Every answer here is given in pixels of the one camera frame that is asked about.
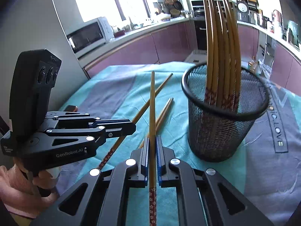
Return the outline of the pink sleeve forearm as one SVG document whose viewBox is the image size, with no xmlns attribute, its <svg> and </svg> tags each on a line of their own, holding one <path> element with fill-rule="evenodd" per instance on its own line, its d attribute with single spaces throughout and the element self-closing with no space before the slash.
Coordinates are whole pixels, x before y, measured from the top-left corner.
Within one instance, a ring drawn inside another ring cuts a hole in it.
<svg viewBox="0 0 301 226">
<path fill-rule="evenodd" d="M 1 200 L 10 212 L 35 218 L 57 200 L 58 194 L 51 189 L 46 197 L 35 195 L 32 191 L 34 185 L 25 176 L 16 165 L 10 169 L 2 165 Z"/>
</svg>

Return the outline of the left hand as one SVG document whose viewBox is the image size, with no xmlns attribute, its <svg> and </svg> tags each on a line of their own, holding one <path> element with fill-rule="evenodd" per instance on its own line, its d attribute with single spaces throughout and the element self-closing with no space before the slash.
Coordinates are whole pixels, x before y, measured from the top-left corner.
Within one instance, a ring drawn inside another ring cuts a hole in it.
<svg viewBox="0 0 301 226">
<path fill-rule="evenodd" d="M 32 172 L 29 172 L 25 169 L 23 162 L 20 158 L 14 157 L 13 161 L 15 165 L 27 175 L 30 183 L 38 188 L 51 190 L 56 186 L 59 175 L 61 172 L 61 167 L 50 168 L 47 170 L 42 170 L 38 173 L 37 176 L 30 175 Z"/>
</svg>

